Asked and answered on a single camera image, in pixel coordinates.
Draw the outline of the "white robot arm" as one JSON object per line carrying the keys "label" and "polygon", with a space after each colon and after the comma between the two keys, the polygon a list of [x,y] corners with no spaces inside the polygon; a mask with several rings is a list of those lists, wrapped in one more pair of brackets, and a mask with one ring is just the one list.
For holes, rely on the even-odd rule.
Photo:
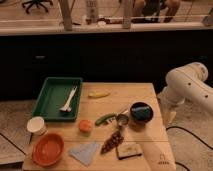
{"label": "white robot arm", "polygon": [[174,68],[166,74],[166,86],[157,95],[164,126],[168,126],[174,120],[175,108],[186,99],[213,114],[213,87],[205,84],[207,78],[208,69],[200,62]]}

